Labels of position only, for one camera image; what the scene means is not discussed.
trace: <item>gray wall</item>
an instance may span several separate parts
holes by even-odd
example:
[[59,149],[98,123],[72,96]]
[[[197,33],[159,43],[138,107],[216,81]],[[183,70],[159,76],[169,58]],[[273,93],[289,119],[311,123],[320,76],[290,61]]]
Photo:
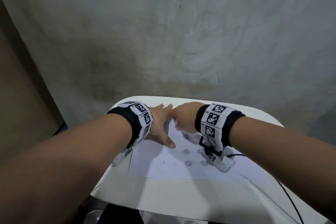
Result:
[[157,95],[336,142],[336,0],[3,1],[69,126]]

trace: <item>white paper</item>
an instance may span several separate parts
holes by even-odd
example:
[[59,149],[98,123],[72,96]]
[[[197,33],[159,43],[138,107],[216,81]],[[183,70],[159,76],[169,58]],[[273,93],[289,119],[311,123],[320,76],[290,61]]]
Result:
[[[191,179],[247,182],[268,182],[268,174],[245,156],[227,158],[229,171],[223,173],[210,165],[200,154],[198,139],[185,137],[175,129],[173,121],[169,124],[169,137],[176,148],[169,149],[151,140],[143,140],[133,150],[128,176],[161,179]],[[233,153],[237,150],[227,147]]]

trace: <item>white tracking band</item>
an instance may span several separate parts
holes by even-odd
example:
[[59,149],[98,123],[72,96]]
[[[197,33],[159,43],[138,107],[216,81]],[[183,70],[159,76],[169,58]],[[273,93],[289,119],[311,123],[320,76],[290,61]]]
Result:
[[221,169],[223,160],[222,128],[226,118],[237,109],[212,103],[204,112],[201,119],[201,134],[203,140],[199,142],[204,147],[204,155],[212,161],[214,165]]
[[139,118],[139,122],[141,125],[141,130],[139,133],[139,137],[135,140],[133,145],[131,145],[128,149],[125,147],[122,152],[120,152],[112,162],[112,166],[117,166],[121,161],[124,160],[132,152],[134,147],[140,143],[148,134],[153,123],[152,113],[149,108],[142,102],[139,101],[127,101],[125,103],[121,103],[118,105],[121,108],[130,108],[131,111],[136,114]]

